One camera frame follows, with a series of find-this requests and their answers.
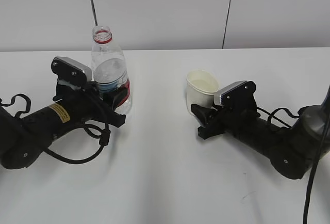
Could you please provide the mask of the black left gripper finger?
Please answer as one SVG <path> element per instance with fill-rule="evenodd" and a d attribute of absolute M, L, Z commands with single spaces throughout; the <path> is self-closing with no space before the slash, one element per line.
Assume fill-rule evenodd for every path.
<path fill-rule="evenodd" d="M 120 103 L 126 98 L 128 93 L 127 88 L 119 88 L 112 92 L 103 94 L 103 101 L 112 109 L 115 110 Z"/>

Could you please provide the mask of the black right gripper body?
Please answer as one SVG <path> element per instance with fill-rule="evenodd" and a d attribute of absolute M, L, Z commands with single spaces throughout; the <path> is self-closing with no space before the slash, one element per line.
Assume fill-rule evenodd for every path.
<path fill-rule="evenodd" d="M 200 126 L 197 134 L 202 139 L 218 136 L 224 133 L 233 134 L 233 111 L 228 108 L 215 109 L 214 117 L 206 126 Z"/>

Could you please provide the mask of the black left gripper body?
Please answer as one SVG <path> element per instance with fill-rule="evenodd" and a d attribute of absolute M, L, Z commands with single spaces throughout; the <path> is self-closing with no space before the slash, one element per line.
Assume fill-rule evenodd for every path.
<path fill-rule="evenodd" d="M 83 95 L 93 105 L 93 120 L 100 121 L 108 125 L 115 127 L 121 127 L 126 120 L 125 114 L 118 114 L 115 110 L 112 110 L 99 96 L 96 83 L 87 83 L 83 87 Z"/>

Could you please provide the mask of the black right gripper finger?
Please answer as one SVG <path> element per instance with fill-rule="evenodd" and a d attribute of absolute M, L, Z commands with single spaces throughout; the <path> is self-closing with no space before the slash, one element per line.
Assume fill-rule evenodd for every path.
<path fill-rule="evenodd" d="M 206 126 L 216 113 L 214 108 L 206 108 L 197 104 L 191 105 L 191 111 L 196 116 L 201 126 Z"/>

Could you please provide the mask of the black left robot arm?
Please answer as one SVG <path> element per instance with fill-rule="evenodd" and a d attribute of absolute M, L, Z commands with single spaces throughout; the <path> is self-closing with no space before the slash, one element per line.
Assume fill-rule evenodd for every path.
<path fill-rule="evenodd" d="M 1 165 L 9 170 L 29 167 L 41 153 L 68 164 L 95 159 L 108 145 L 109 127 L 121 127 L 126 116 L 116 109 L 128 100 L 130 82 L 125 70 L 118 78 L 105 77 L 68 57 L 56 56 L 51 70 L 58 76 L 53 104 L 30 113 L 31 100 L 19 93 L 9 104 L 1 103 Z M 98 139 L 99 148 L 85 159 L 69 159 L 49 149 L 57 139 L 83 129 Z"/>

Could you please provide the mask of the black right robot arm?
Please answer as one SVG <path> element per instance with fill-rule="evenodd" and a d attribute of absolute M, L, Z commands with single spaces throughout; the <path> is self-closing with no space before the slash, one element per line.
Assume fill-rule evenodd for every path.
<path fill-rule="evenodd" d="M 316 153 L 329 152 L 329 138 L 321 142 L 323 128 L 329 116 L 329 96 L 320 105 L 302 107 L 291 127 L 279 127 L 260 117 L 254 99 L 253 81 L 234 82 L 213 97 L 211 107 L 192 104 L 191 111 L 199 120 L 198 136 L 202 139 L 224 133 L 267 157 L 281 175 L 301 179 L 312 167 Z"/>

